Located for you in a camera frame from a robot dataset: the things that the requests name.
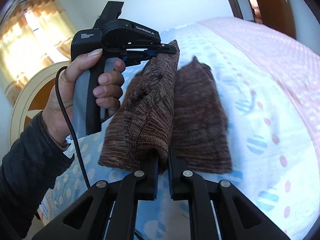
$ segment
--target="mattress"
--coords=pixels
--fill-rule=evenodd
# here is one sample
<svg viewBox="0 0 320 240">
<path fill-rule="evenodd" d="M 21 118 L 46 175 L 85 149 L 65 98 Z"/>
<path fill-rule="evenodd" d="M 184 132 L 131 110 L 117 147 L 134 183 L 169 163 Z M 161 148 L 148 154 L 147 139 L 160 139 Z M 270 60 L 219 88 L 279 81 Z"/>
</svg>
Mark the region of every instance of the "mattress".
<svg viewBox="0 0 320 240">
<path fill-rule="evenodd" d="M 237 18 L 208 19 L 160 36 L 164 43 L 178 41 L 178 68 L 193 55 L 211 67 L 228 116 L 233 172 L 200 174 L 229 180 L 292 240 L 301 240 L 319 215 L 319 56 L 282 33 Z M 124 71 L 123 90 L 145 63 Z M 91 184 L 128 174 L 97 163 L 109 122 L 102 132 L 79 139 Z M 65 154 L 74 153 L 72 143 Z M 46 193 L 43 220 L 51 221 L 85 190 L 76 159 Z M 145 240 L 190 239 L 188 218 L 188 202 L 170 199 L 165 173 L 157 200 L 139 202 L 136 229 Z"/>
</svg>

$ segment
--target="blue polka dot sheet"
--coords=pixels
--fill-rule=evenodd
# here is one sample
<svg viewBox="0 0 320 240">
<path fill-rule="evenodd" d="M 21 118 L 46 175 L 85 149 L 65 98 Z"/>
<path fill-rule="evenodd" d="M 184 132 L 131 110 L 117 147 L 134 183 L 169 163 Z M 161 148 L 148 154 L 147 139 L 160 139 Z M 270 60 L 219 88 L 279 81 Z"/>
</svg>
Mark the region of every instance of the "blue polka dot sheet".
<svg viewBox="0 0 320 240">
<path fill-rule="evenodd" d="M 275 79 L 199 23 L 160 36 L 164 43 L 178 41 L 178 68 L 193 55 L 211 67 L 228 116 L 233 171 L 200 174 L 215 182 L 229 180 L 291 239 L 302 239 L 318 217 L 319 169 L 306 127 Z M 124 71 L 123 90 L 145 63 Z M 91 185 L 101 179 L 114 182 L 128 174 L 98 165 L 109 122 L 103 124 L 102 132 L 79 139 Z M 65 154 L 74 153 L 72 143 Z M 85 190 L 76 158 L 46 193 L 40 205 L 44 220 L 51 221 Z M 139 202 L 136 229 L 145 240 L 190 239 L 188 202 L 170 199 L 167 172 L 159 177 L 157 200 Z"/>
</svg>

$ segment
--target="finger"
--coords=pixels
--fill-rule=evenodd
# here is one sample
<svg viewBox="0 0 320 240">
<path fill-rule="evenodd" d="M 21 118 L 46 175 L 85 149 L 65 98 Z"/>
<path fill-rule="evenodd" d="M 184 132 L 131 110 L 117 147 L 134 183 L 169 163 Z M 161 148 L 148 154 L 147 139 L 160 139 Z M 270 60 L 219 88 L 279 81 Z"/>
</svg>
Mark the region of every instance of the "finger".
<svg viewBox="0 0 320 240">
<path fill-rule="evenodd" d="M 99 76 L 98 82 L 100 85 L 109 85 L 114 84 L 122 86 L 124 83 L 124 78 L 122 74 L 115 70 L 110 70 L 106 73 L 103 73 Z"/>
<path fill-rule="evenodd" d="M 114 97 L 97 98 L 96 103 L 98 106 L 111 111 L 117 111 L 120 108 L 120 101 Z"/>
<path fill-rule="evenodd" d="M 114 61 L 113 68 L 115 71 L 122 73 L 125 70 L 125 63 L 122 61 L 122 59 L 118 58 Z"/>
<path fill-rule="evenodd" d="M 102 49 L 96 49 L 90 53 L 82 54 L 76 57 L 76 59 L 66 68 L 61 78 L 68 82 L 75 82 L 78 76 L 91 67 L 93 67 L 102 55 Z"/>
<path fill-rule="evenodd" d="M 118 85 L 105 85 L 98 86 L 93 90 L 93 94 L 96 98 L 115 97 L 120 98 L 123 94 L 121 87 Z"/>
<path fill-rule="evenodd" d="M 108 109 L 108 118 L 110 118 L 111 116 L 113 116 L 117 111 L 113 111 Z"/>
</svg>

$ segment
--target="window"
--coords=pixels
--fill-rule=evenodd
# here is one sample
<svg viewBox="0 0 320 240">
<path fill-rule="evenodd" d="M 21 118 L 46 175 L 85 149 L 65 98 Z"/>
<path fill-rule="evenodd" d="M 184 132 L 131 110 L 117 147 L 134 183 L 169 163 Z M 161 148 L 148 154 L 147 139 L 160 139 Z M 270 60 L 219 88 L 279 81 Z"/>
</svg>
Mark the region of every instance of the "window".
<svg viewBox="0 0 320 240">
<path fill-rule="evenodd" d="M 69 59 L 63 56 L 46 37 L 44 32 L 41 30 L 36 17 L 30 12 L 25 13 L 25 17 L 38 42 L 44 47 L 47 55 L 52 59 L 52 61 L 54 63 L 68 61 Z"/>
</svg>

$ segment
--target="knit fabric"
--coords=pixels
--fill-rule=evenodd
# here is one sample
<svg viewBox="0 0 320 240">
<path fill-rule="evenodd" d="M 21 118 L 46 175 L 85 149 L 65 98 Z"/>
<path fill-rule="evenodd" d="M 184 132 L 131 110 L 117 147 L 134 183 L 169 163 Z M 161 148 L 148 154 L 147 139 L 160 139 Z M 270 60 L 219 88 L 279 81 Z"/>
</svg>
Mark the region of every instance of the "knit fabric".
<svg viewBox="0 0 320 240">
<path fill-rule="evenodd" d="M 127 171 L 137 171 L 140 166 L 139 161 L 134 161 L 129 157 L 124 139 L 124 108 L 132 90 L 141 81 L 142 75 L 138 73 L 130 82 L 124 95 L 124 100 L 119 110 L 113 116 L 105 133 L 102 151 L 98 164 L 111 168 L 124 169 Z"/>
<path fill-rule="evenodd" d="M 210 67 L 194 57 L 176 74 L 171 146 L 190 170 L 230 172 L 227 130 L 228 120 Z"/>
<path fill-rule="evenodd" d="M 180 50 L 159 54 L 145 69 L 124 110 L 124 137 L 134 160 L 146 159 L 151 149 L 159 156 L 159 171 L 167 167 L 168 147 L 173 128 L 174 84 Z"/>
</svg>

